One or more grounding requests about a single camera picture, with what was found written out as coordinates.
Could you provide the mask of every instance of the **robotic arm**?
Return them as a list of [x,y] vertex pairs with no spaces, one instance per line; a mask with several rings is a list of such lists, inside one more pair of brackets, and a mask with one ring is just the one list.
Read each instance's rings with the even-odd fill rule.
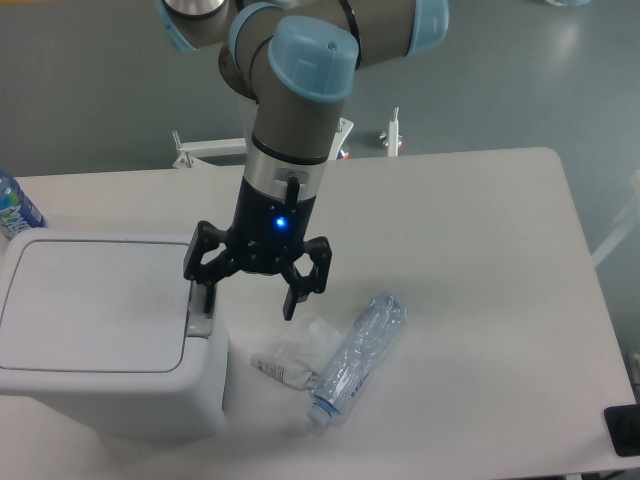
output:
[[[438,44],[448,25],[446,0],[324,0],[283,10],[270,3],[157,0],[182,51],[219,43],[227,83],[258,111],[231,227],[196,228],[185,278],[210,291],[238,270],[281,274],[289,285],[285,320],[327,284],[331,247],[304,240],[344,101],[355,70]],[[226,246],[217,258],[203,256]],[[313,267],[295,266],[304,254]]]

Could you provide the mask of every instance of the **table surface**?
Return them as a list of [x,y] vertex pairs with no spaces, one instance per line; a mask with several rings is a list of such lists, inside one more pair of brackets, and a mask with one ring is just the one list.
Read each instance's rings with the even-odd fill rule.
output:
[[[32,177],[52,227],[183,232],[231,221],[241,167]],[[557,155],[548,149],[332,163],[308,237],[334,250],[314,310],[343,331],[387,289],[409,319],[339,426],[249,365],[284,323],[279,277],[220,284],[229,431],[197,441],[101,436],[0,397],[7,478],[499,479],[640,466],[602,416],[634,401]]]

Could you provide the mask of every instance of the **bottle label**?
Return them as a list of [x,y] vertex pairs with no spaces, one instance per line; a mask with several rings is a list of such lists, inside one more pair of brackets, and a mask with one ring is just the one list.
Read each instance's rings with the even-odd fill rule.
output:
[[23,197],[20,203],[17,195],[11,197],[5,197],[5,208],[0,210],[0,230],[5,237],[12,239],[24,230],[43,226],[42,215],[27,198]]

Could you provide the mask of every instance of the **plastic water bottle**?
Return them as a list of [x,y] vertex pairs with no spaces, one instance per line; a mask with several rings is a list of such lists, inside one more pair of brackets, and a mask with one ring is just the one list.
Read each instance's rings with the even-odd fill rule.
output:
[[371,300],[311,390],[313,421],[324,427],[346,412],[406,317],[406,308],[388,292]]
[[46,227],[46,221],[24,194],[15,178],[0,170],[0,231],[11,240],[29,228]]

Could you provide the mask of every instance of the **gray floor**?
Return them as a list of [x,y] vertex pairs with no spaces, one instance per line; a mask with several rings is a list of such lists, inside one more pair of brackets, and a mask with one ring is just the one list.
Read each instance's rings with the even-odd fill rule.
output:
[[[172,129],[185,141],[241,136],[217,51],[176,53],[150,0],[0,6],[0,165],[167,168]],[[394,106],[405,154],[551,147],[593,248],[640,169],[639,52],[637,0],[451,0],[438,49],[358,73],[352,152],[384,154],[377,134]],[[636,232],[599,271],[625,350],[640,348],[638,253]]]

